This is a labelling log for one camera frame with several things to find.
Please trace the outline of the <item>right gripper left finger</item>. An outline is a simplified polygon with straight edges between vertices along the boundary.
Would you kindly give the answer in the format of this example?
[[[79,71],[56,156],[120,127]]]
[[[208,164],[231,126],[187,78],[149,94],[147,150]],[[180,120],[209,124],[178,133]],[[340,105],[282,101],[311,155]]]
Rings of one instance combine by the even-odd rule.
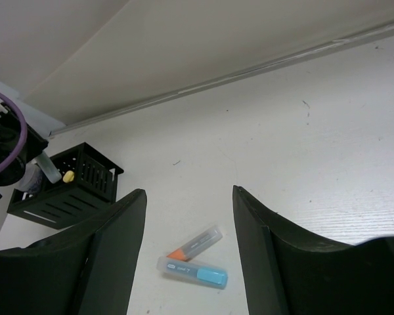
[[[0,314],[126,314],[146,204],[136,189],[57,234],[0,251]]]

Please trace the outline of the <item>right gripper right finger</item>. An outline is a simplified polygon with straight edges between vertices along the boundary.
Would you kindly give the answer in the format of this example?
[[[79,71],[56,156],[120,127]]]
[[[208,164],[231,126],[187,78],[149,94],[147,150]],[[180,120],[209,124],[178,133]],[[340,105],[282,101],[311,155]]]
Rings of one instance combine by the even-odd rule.
[[[394,314],[394,236],[349,245],[293,223],[243,187],[232,198],[250,314]]]

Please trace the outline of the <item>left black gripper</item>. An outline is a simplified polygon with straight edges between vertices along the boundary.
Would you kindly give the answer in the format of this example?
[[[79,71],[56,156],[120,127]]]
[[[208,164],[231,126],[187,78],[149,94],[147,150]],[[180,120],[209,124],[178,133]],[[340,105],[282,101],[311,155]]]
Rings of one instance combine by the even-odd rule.
[[[19,141],[20,130],[20,122],[13,111],[0,115],[0,164],[15,149]],[[26,164],[48,147],[49,142],[33,128],[27,125],[26,130],[27,137],[21,151],[8,166],[0,171],[0,186],[9,186],[18,182],[25,173]]]

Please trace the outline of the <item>clear jar of paperclips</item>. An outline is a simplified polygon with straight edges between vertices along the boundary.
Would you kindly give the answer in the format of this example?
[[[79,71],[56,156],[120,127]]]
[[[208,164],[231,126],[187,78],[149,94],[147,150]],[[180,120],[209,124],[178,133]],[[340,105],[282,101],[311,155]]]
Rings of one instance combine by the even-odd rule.
[[[27,164],[24,176],[16,183],[16,189],[27,194],[37,194],[42,185],[43,172],[36,164]]]

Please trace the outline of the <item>blue highlighter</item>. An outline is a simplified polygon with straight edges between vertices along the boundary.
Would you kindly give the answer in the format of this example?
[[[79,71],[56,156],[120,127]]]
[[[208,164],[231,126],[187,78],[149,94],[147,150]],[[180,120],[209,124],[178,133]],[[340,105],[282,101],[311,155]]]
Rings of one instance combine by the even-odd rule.
[[[184,262],[168,257],[160,257],[156,268],[164,274],[218,289],[224,289],[229,279],[227,271],[221,268]]]

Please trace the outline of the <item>yellow highlighter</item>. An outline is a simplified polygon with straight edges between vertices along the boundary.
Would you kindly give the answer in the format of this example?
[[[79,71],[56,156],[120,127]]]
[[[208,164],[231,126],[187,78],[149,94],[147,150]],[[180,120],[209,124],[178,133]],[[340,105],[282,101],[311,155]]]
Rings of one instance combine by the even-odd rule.
[[[62,177],[62,181],[64,183],[73,182],[75,179],[75,173],[73,171],[67,171],[64,176]]]

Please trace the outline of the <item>orange highlighter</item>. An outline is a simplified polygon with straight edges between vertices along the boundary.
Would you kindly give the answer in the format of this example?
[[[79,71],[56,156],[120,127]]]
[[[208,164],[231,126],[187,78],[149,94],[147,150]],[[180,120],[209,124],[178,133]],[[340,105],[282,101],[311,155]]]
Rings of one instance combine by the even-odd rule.
[[[187,262],[209,249],[222,237],[221,229],[217,225],[211,226],[168,254],[167,258]]]

